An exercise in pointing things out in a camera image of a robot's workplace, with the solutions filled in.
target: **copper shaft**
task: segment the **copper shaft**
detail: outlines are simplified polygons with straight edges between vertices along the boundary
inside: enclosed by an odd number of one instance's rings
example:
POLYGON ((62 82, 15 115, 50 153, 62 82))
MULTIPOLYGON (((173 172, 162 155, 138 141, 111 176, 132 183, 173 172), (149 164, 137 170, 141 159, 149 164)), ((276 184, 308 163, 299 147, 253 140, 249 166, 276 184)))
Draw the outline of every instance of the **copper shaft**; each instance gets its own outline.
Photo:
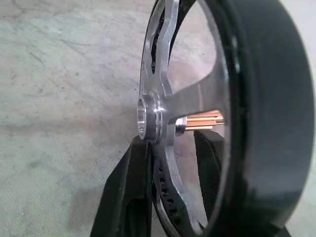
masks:
POLYGON ((219 111, 192 115, 187 117, 186 131, 210 130, 213 126, 223 124, 224 118, 219 111))

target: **concrete floor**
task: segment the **concrete floor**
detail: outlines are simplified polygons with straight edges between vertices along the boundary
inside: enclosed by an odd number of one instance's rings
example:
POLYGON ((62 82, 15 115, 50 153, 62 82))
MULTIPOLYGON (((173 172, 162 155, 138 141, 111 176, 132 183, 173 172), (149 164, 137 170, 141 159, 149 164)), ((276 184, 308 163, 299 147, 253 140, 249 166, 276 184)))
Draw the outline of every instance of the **concrete floor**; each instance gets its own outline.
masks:
MULTIPOLYGON (((137 135, 141 51, 153 2, 0 1, 1 237, 89 235, 104 183, 137 135)), ((283 2, 316 75, 316 1, 283 2)), ((214 62, 200 11, 189 13, 194 21, 184 23, 174 48, 175 90, 214 62)), ((186 141, 190 134, 178 144, 186 141)), ((184 182, 198 194, 192 160, 190 148, 179 154, 184 182)), ((313 237, 315 223, 316 162, 288 227, 294 237, 313 237)), ((153 214, 153 237, 164 236, 153 214)))

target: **metal spoke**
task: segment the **metal spoke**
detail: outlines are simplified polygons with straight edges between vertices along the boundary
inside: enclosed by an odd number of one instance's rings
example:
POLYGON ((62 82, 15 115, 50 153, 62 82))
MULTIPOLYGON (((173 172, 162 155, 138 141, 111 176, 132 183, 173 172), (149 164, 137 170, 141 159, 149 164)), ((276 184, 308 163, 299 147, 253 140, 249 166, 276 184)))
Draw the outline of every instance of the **metal spoke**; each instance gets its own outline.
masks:
POLYGON ((144 43, 143 59, 142 59, 142 71, 140 80, 140 94, 146 94, 149 87, 149 80, 153 76, 152 71, 152 47, 155 38, 155 34, 159 25, 159 19, 164 10, 164 0, 160 0, 157 6, 154 8, 153 14, 148 24, 148 30, 144 43))
POLYGON ((155 75, 159 77, 165 95, 171 87, 167 77, 170 44, 177 26, 179 0, 165 0, 164 22, 157 40, 155 75))
POLYGON ((186 87, 166 100, 169 120, 220 110, 225 117, 228 75, 223 68, 223 62, 217 57, 213 71, 199 82, 186 87))
MULTIPOLYGON (((170 132, 174 132, 174 129, 168 128, 167 134, 170 132)), ((199 222, 194 214, 194 205, 191 200, 191 197, 186 190, 185 186, 182 183, 179 170, 176 164, 176 160, 174 157, 174 150, 173 146, 168 146, 167 144, 173 144, 173 138, 172 136, 168 136, 168 138, 165 140, 165 142, 160 143, 156 146, 154 146, 154 151, 158 156, 160 157, 160 160, 162 161, 164 174, 166 181, 168 182, 168 187, 170 188, 170 192, 173 193, 172 197, 177 200, 175 202, 175 205, 179 205, 179 209, 182 209, 183 206, 181 203, 185 204, 185 209, 187 211, 187 218, 193 228, 193 230, 197 234, 201 234, 201 228, 199 225, 199 222)))

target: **metal hub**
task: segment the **metal hub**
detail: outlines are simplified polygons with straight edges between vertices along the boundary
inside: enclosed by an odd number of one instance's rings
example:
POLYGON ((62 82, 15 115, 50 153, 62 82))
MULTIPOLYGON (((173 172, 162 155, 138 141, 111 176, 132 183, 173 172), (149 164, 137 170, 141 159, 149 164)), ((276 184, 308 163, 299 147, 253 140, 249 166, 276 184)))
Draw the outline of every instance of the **metal hub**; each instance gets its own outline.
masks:
POLYGON ((139 136, 143 140, 156 141, 160 134, 161 110, 158 95, 140 95, 137 106, 139 136))

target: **wheel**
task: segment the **wheel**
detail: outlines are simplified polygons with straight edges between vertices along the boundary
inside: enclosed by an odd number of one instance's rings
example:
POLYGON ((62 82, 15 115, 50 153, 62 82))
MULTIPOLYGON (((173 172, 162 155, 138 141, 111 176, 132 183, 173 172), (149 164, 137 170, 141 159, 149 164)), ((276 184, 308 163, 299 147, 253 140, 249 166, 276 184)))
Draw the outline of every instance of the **wheel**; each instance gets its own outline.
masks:
POLYGON ((215 66, 173 94, 169 57, 194 2, 157 0, 146 32, 137 112, 139 135, 155 156, 154 205, 170 236, 272 236, 293 212, 311 162, 314 103, 304 48, 277 0, 201 0, 216 44, 215 66), (213 110, 224 116, 225 141, 204 228, 173 145, 178 119, 213 110))

